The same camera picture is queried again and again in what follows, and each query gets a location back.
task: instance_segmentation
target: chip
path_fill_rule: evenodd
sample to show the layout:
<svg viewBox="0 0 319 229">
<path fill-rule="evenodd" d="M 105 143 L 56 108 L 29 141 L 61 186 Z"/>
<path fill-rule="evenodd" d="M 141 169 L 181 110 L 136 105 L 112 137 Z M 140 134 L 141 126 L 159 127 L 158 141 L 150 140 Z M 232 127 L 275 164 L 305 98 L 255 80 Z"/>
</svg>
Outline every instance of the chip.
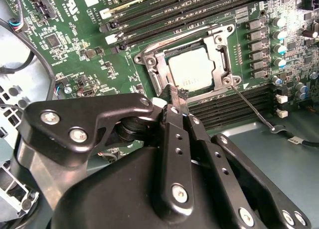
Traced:
<svg viewBox="0 0 319 229">
<path fill-rule="evenodd" d="M 258 40 L 261 39 L 261 31 L 251 32 L 248 34 L 250 40 Z"/>
<path fill-rule="evenodd" d="M 261 49 L 261 48 L 263 47 L 261 41 L 255 42 L 255 43 L 251 43 L 249 46 L 250 46 L 250 49 L 251 49 L 252 51 L 259 50 L 259 49 Z"/>
<path fill-rule="evenodd" d="M 296 42 L 291 42 L 288 44 L 288 49 L 294 49 L 296 48 Z"/>
<path fill-rule="evenodd" d="M 313 58 L 311 56 L 304 59 L 304 63 L 311 63 L 312 61 Z"/>
<path fill-rule="evenodd" d="M 308 20 L 308 19 L 311 19 L 311 18 L 312 18 L 311 12 L 310 13 L 305 13 L 304 20 Z"/>
<path fill-rule="evenodd" d="M 60 45 L 60 41 L 55 34 L 51 34 L 45 38 L 45 41 L 48 43 L 50 48 L 54 48 Z"/>
</svg>

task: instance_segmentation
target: black mechanical part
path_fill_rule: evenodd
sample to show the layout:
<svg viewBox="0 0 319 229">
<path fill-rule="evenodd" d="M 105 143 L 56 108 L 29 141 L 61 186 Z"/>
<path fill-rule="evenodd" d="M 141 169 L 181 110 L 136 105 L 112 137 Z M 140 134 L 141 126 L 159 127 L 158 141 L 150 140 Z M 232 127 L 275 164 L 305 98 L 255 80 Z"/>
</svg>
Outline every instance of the black mechanical part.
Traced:
<svg viewBox="0 0 319 229">
<path fill-rule="evenodd" d="M 149 116 L 153 112 L 152 103 L 137 93 L 74 99 L 72 110 L 68 108 L 68 100 L 33 103 L 24 111 L 20 125 L 25 144 L 68 167 L 79 166 L 88 160 L 91 153 L 103 151 L 115 124 L 122 118 Z M 83 108 L 90 112 L 85 117 Z M 54 125 L 47 124 L 40 117 L 43 113 L 55 113 L 62 120 Z M 72 140 L 69 135 L 72 129 L 83 130 L 87 135 L 86 141 L 79 143 Z"/>
</svg>

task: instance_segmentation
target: hole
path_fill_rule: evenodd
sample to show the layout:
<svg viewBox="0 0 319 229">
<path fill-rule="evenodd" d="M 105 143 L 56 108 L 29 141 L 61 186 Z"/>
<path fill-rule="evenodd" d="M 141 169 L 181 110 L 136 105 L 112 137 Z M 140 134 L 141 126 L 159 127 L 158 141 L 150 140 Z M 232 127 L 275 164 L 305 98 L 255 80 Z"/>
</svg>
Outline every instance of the hole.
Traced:
<svg viewBox="0 0 319 229">
<path fill-rule="evenodd" d="M 11 114 L 11 110 L 9 109 L 9 110 L 7 110 L 7 111 L 5 111 L 5 113 L 3 114 L 5 117 L 7 117 L 7 116 L 9 116 Z"/>
<path fill-rule="evenodd" d="M 19 94 L 19 91 L 16 88 L 10 88 L 9 94 L 13 97 L 16 97 Z"/>
<path fill-rule="evenodd" d="M 260 12 L 259 12 L 259 15 L 261 15 L 261 16 L 263 16 L 263 15 L 265 15 L 266 14 L 266 11 L 264 11 L 264 10 L 261 10 Z"/>
<path fill-rule="evenodd" d="M 0 138 L 4 138 L 8 133 L 3 127 L 0 127 Z"/>
<path fill-rule="evenodd" d="M 176 134 L 176 138 L 179 139 L 179 140 L 182 140 L 183 138 L 181 137 L 181 135 L 179 134 Z"/>
<path fill-rule="evenodd" d="M 19 123 L 19 119 L 15 115 L 12 115 L 8 118 L 9 122 L 12 124 L 12 126 L 15 126 Z"/>
<path fill-rule="evenodd" d="M 227 171 L 226 168 L 222 168 L 222 171 L 223 171 L 224 174 L 229 175 L 229 172 Z"/>
<path fill-rule="evenodd" d="M 176 148 L 175 149 L 175 152 L 179 155 L 182 155 L 183 154 L 183 151 L 180 149 L 180 148 Z"/>
<path fill-rule="evenodd" d="M 8 101 L 10 99 L 9 95 L 7 95 L 6 93 L 3 94 L 3 97 L 6 101 Z"/>
<path fill-rule="evenodd" d="M 21 99 L 18 101 L 18 105 L 20 108 L 25 108 L 28 105 L 28 103 L 25 100 Z"/>
</svg>

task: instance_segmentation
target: mounting hole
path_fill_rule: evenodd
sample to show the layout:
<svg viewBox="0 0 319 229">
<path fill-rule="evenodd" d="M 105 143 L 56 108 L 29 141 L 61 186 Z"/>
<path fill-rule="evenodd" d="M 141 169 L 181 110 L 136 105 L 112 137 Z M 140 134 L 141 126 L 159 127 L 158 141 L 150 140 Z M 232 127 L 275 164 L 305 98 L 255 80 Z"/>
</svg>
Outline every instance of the mounting hole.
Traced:
<svg viewBox="0 0 319 229">
<path fill-rule="evenodd" d="M 140 63 L 141 61 L 142 61 L 142 58 L 141 58 L 141 57 L 136 57 L 136 58 L 135 58 L 135 62 L 136 62 L 136 63 Z"/>
<path fill-rule="evenodd" d="M 266 14 L 266 11 L 265 10 L 261 10 L 260 12 L 259 12 L 259 15 L 260 16 L 264 16 Z"/>
<path fill-rule="evenodd" d="M 13 97 L 16 97 L 19 94 L 19 91 L 16 88 L 10 88 L 9 94 Z"/>
<path fill-rule="evenodd" d="M 226 168 L 222 168 L 222 171 L 223 171 L 224 174 L 229 175 L 229 172 L 227 171 Z"/>
<path fill-rule="evenodd" d="M 171 109 L 171 111 L 172 111 L 173 113 L 176 113 L 176 114 L 179 113 L 179 110 L 178 110 L 177 108 L 175 108 L 175 107 L 171 107 L 170 109 Z"/>
<path fill-rule="evenodd" d="M 183 139 L 183 138 L 181 137 L 181 135 L 179 135 L 179 134 L 176 134 L 175 136 L 176 136 L 176 138 L 179 139 L 179 140 L 182 140 L 182 139 Z"/>
<path fill-rule="evenodd" d="M 175 152 L 179 155 L 182 155 L 183 154 L 183 151 L 180 149 L 180 148 L 176 148 L 175 149 Z"/>
</svg>

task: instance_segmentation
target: integrated circuit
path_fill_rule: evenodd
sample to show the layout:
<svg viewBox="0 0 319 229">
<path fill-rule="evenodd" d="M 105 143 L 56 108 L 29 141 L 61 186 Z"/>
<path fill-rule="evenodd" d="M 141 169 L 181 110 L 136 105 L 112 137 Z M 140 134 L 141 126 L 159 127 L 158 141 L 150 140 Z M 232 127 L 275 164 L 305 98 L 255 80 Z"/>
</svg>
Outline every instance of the integrated circuit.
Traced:
<svg viewBox="0 0 319 229">
<path fill-rule="evenodd" d="M 60 46 L 60 41 L 55 34 L 51 34 L 45 38 L 45 41 L 48 43 L 50 48 Z"/>
</svg>

